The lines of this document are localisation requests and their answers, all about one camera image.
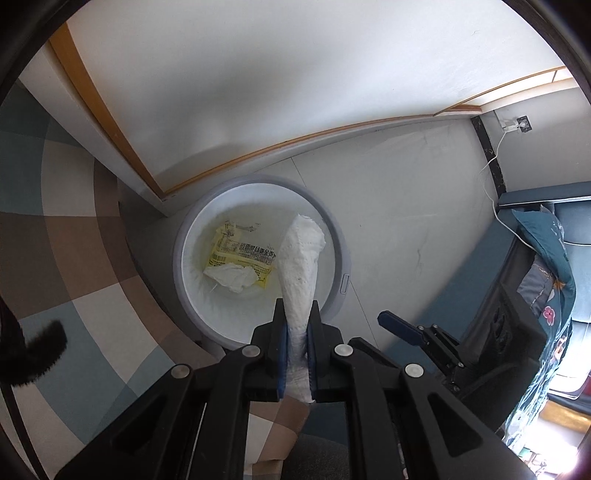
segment power cord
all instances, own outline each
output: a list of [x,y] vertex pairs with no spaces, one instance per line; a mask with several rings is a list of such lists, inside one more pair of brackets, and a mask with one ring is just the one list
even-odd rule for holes
[[[501,140],[499,141],[499,144],[496,146],[496,155],[494,157],[492,157],[488,162],[486,162],[486,165],[484,165],[484,167],[482,167],[481,171],[478,172],[478,175],[476,176],[477,178],[480,177],[480,174],[484,171],[485,168],[488,167],[488,165],[491,164],[491,162],[493,160],[496,160],[496,158],[499,156],[499,148],[501,147],[501,144],[505,138],[505,135],[507,134],[507,130],[503,129],[503,136],[501,137]],[[513,235],[515,235],[517,237],[517,240],[519,240],[522,244],[524,244],[527,248],[532,249],[535,252],[535,248],[532,247],[530,244],[528,244],[527,242],[525,242],[519,235],[517,235],[516,232],[514,232],[511,228],[509,228],[506,224],[504,224],[501,219],[499,218],[499,216],[496,214],[496,203],[493,200],[493,198],[488,195],[488,192],[486,191],[486,187],[484,185],[484,180],[482,180],[482,178],[480,179],[480,184],[482,185],[482,190],[484,190],[484,193],[486,193],[486,196],[488,197],[488,199],[491,201],[492,203],[492,213],[495,215],[496,220],[502,225],[504,226],[507,230],[509,230]]]

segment floor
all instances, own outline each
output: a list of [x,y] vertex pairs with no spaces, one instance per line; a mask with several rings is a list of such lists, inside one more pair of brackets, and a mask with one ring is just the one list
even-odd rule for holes
[[[261,170],[306,186],[342,228],[352,288],[331,324],[346,341],[361,336],[384,349],[395,338],[379,327],[378,313],[412,322],[448,282],[492,220],[477,178],[485,163],[470,121],[456,120],[366,134]],[[492,182],[486,185],[493,195]],[[172,281],[172,247],[187,209],[159,218],[140,214],[125,197],[122,204],[138,266],[169,314],[198,339]]]

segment pink flower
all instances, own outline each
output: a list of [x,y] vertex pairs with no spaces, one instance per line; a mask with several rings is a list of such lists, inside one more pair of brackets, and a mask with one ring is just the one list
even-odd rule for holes
[[546,307],[542,312],[542,315],[544,315],[544,318],[546,319],[546,322],[548,322],[548,325],[552,327],[552,325],[554,324],[554,309],[552,307]]

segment trash can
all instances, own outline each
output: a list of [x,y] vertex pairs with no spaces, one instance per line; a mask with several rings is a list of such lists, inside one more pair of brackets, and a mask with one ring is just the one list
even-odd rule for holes
[[208,338],[227,349],[248,344],[254,329],[272,320],[282,297],[277,269],[266,286],[234,293],[203,274],[216,230],[225,222],[258,229],[266,248],[276,252],[297,214],[314,220],[326,246],[318,259],[314,298],[324,322],[340,310],[349,285],[350,256],[333,216],[309,190],[278,177],[252,175],[227,181],[191,208],[177,234],[173,252],[174,283],[187,315]]

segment wall outlet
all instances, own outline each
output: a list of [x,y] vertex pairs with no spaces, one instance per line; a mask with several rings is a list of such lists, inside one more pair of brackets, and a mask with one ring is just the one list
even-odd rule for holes
[[521,131],[523,133],[529,132],[530,130],[532,130],[531,128],[531,123],[530,123],[530,119],[527,118],[527,115],[525,116],[520,116],[517,119],[517,123],[519,124],[519,128],[521,129]]

